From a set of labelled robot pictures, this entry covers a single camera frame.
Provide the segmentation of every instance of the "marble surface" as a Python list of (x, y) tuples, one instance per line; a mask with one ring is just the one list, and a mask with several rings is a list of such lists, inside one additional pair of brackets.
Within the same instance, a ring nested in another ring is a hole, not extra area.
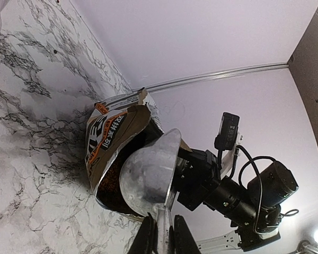
[(11, 0), (0, 35), (0, 253), (125, 253), (138, 223), (99, 207), (93, 103), (129, 91), (68, 0)]

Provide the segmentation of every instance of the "brown food inside bag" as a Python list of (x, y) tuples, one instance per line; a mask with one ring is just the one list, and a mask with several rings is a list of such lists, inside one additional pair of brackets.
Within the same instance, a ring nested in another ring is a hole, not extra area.
[(122, 165), (127, 158), (136, 150), (145, 145), (146, 134), (141, 132), (136, 135), (118, 154), (116, 160), (113, 162), (106, 175), (102, 179), (99, 187), (97, 198), (106, 205), (109, 209), (119, 213), (133, 214), (141, 216), (133, 211), (125, 202), (119, 185), (119, 176)]

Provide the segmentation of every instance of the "white wall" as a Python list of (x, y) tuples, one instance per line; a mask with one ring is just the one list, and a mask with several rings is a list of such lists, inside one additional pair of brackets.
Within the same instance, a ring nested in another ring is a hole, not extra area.
[(318, 0), (72, 0), (132, 88), (287, 62)]

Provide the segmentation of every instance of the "orange packaging label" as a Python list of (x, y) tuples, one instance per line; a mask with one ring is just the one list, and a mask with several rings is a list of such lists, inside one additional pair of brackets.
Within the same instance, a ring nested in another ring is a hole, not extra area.
[(107, 150), (108, 147), (112, 144), (120, 124), (126, 118), (126, 114), (127, 112), (122, 112), (106, 120), (101, 142), (92, 151), (89, 158), (89, 164), (91, 164), (94, 161), (95, 157), (98, 155), (100, 148), (102, 148), (103, 150)]
[(108, 109), (101, 103), (96, 103), (95, 108), (103, 115), (108, 113)]

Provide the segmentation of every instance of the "opened chip bag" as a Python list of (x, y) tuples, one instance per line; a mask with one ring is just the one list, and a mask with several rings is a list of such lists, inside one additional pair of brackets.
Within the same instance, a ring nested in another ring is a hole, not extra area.
[(107, 209), (140, 216), (122, 197), (119, 175), (136, 150), (163, 134), (154, 100), (144, 89), (95, 104), (86, 128), (86, 168), (98, 203)]

